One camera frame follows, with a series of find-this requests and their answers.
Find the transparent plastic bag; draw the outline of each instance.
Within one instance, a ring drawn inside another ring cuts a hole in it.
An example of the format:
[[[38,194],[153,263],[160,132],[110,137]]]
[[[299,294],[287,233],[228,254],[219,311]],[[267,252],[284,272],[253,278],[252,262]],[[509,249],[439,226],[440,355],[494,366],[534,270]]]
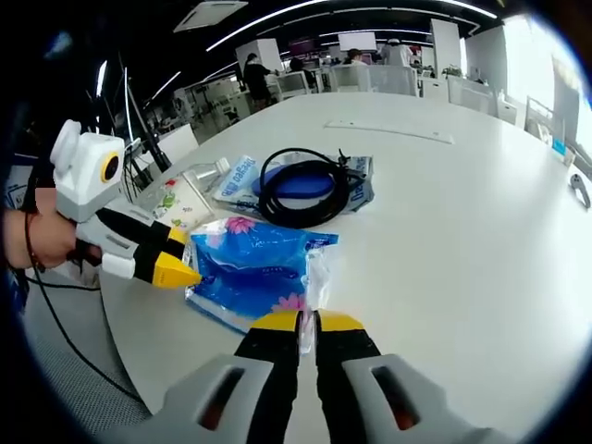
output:
[[[206,224],[193,231],[188,243],[189,264],[203,280],[186,289],[186,300],[241,333],[268,313],[303,311],[301,352],[308,352],[312,311],[328,299],[326,249],[338,238],[246,217]]]

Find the hand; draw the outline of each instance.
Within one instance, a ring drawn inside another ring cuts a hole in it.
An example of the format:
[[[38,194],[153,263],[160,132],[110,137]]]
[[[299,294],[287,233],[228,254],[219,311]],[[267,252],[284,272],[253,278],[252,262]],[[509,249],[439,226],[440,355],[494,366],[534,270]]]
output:
[[[53,268],[76,249],[76,226],[56,211],[56,189],[35,190],[35,202],[39,214],[29,216],[31,248],[44,267]]]

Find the pink flower print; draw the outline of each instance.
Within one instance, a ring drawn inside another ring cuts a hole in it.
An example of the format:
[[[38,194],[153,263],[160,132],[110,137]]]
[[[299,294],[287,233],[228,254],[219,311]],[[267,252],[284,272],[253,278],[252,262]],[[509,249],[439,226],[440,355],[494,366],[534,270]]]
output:
[[[283,312],[286,310],[303,310],[306,306],[303,294],[291,293],[288,299],[279,298],[278,303],[271,307],[272,312]]]
[[[224,240],[223,234],[208,234],[205,238],[205,244],[210,248],[218,249]]]
[[[255,226],[254,220],[246,217],[229,217],[226,223],[228,231],[233,234],[248,233]]]

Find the white table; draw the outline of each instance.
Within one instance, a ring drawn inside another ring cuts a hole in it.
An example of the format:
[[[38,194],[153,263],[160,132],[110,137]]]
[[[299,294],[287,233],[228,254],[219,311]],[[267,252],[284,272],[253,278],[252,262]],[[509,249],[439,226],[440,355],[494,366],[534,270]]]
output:
[[[418,123],[454,144],[324,129],[330,119]],[[592,326],[592,212],[571,171],[534,137],[456,105],[379,93],[289,99],[226,129],[191,162],[264,160],[300,146],[371,154],[376,198],[318,230],[340,235],[328,307],[360,319],[378,348],[446,389],[453,411],[520,438],[577,375]],[[241,337],[185,305],[182,291],[102,276],[117,349],[152,412],[167,388]],[[326,427],[305,360],[287,442]]]

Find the person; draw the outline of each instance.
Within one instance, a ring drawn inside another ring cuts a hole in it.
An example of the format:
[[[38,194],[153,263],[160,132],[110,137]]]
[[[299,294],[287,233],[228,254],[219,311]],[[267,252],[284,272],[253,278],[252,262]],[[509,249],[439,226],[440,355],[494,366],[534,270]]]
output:
[[[54,268],[66,262],[76,250],[76,226],[56,211],[56,189],[35,190],[38,213],[5,209],[2,220],[4,255],[12,268],[31,266],[25,235],[25,218],[29,224],[31,251],[36,265]]]
[[[247,56],[247,62],[242,71],[244,82],[247,84],[251,97],[255,102],[257,111],[267,108],[271,105],[271,93],[267,89],[265,76],[271,71],[259,63],[257,54],[250,53]]]
[[[348,51],[348,58],[343,62],[343,65],[366,67],[368,64],[362,61],[362,51],[352,48]]]
[[[401,44],[399,39],[389,39],[381,51],[383,64],[392,67],[411,67],[411,56],[413,53],[408,46]]]
[[[308,83],[308,87],[313,89],[316,87],[316,80],[315,76],[311,71],[304,69],[304,63],[301,61],[300,58],[292,58],[290,61],[290,71],[291,72],[300,72],[304,73],[304,77],[306,78],[306,82]]]

